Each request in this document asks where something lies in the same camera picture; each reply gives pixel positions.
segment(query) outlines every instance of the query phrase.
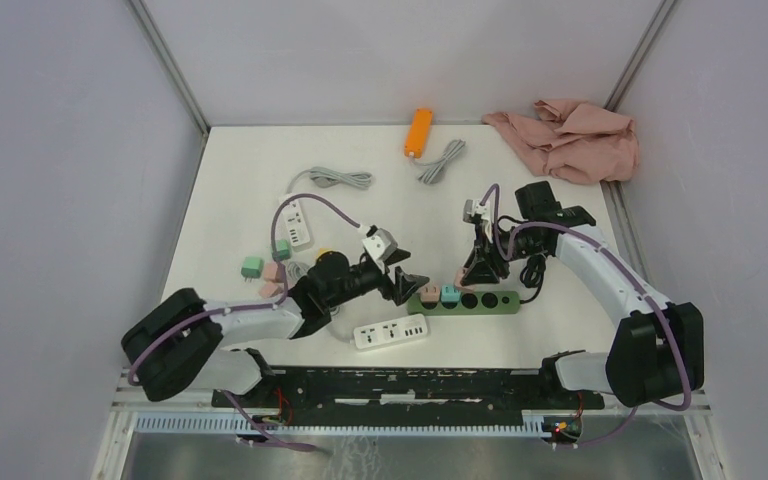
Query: pink plug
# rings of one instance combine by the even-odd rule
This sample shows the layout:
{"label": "pink plug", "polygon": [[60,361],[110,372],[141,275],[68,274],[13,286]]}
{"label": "pink plug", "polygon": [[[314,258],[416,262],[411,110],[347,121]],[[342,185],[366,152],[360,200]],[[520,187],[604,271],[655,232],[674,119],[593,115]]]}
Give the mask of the pink plug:
{"label": "pink plug", "polygon": [[281,269],[275,262],[269,262],[263,267],[263,279],[267,282],[281,283],[284,279],[281,277]]}
{"label": "pink plug", "polygon": [[260,287],[260,291],[257,292],[257,294],[260,295],[261,298],[272,298],[283,291],[284,288],[280,284],[267,282]]}
{"label": "pink plug", "polygon": [[428,284],[419,289],[419,301],[422,303],[436,303],[440,301],[440,287]]}
{"label": "pink plug", "polygon": [[459,268],[458,273],[455,274],[455,288],[465,293],[472,293],[475,291],[474,288],[461,285],[461,280],[463,280],[464,274],[466,274],[466,268]]}

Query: green power strip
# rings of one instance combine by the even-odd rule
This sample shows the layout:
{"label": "green power strip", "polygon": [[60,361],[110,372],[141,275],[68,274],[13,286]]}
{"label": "green power strip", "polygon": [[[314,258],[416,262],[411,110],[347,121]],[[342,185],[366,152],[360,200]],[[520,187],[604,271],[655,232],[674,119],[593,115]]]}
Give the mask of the green power strip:
{"label": "green power strip", "polygon": [[414,295],[405,304],[408,314],[423,315],[511,315],[519,311],[517,292],[475,292],[461,294],[457,303],[422,303]]}

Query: teal plug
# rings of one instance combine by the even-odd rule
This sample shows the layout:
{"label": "teal plug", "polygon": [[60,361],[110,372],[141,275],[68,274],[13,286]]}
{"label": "teal plug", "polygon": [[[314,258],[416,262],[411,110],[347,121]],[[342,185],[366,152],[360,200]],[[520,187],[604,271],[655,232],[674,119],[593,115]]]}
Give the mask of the teal plug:
{"label": "teal plug", "polygon": [[276,250],[272,254],[272,258],[275,261],[288,260],[290,256],[292,256],[290,251],[290,242],[284,240],[283,238],[275,242],[275,248]]}
{"label": "teal plug", "polygon": [[461,299],[461,292],[454,285],[443,285],[443,291],[440,292],[440,301],[443,303],[458,303]]}
{"label": "teal plug", "polygon": [[243,268],[240,269],[240,275],[246,279],[246,281],[260,278],[260,273],[263,272],[263,259],[260,257],[246,257],[243,260]]}

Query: orange object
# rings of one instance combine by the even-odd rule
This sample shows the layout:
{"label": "orange object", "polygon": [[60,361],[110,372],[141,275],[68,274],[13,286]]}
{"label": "orange object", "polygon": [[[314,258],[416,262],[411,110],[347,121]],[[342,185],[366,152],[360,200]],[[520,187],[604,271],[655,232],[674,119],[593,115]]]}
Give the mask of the orange object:
{"label": "orange object", "polygon": [[425,141],[428,140],[428,132],[431,131],[431,110],[418,108],[413,114],[413,123],[405,140],[405,156],[419,158],[425,149]]}

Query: gray cable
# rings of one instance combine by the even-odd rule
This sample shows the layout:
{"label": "gray cable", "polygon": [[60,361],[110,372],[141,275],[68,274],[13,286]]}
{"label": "gray cable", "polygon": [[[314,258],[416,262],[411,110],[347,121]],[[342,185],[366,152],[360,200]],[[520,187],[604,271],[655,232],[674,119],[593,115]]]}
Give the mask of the gray cable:
{"label": "gray cable", "polygon": [[358,190],[366,190],[372,184],[372,174],[369,172],[343,173],[325,167],[312,167],[293,177],[287,185],[287,193],[293,191],[293,187],[300,178],[307,175],[319,188],[333,187],[337,184],[345,184]]}
{"label": "gray cable", "polygon": [[416,179],[425,185],[433,185],[443,179],[444,169],[446,166],[457,158],[458,155],[466,148],[466,142],[461,139],[452,140],[446,145],[446,149],[443,150],[443,155],[434,162],[419,163],[413,157],[410,157],[411,163],[417,167],[427,167],[422,175]]}
{"label": "gray cable", "polygon": [[[290,281],[290,283],[295,284],[299,281],[300,278],[305,276],[308,270],[310,270],[310,265],[304,263],[304,262],[297,262],[295,260],[290,260],[287,262],[286,265],[286,271],[287,271],[287,280]],[[331,309],[331,317],[336,317],[337,314],[340,313],[340,307],[334,307]]]}

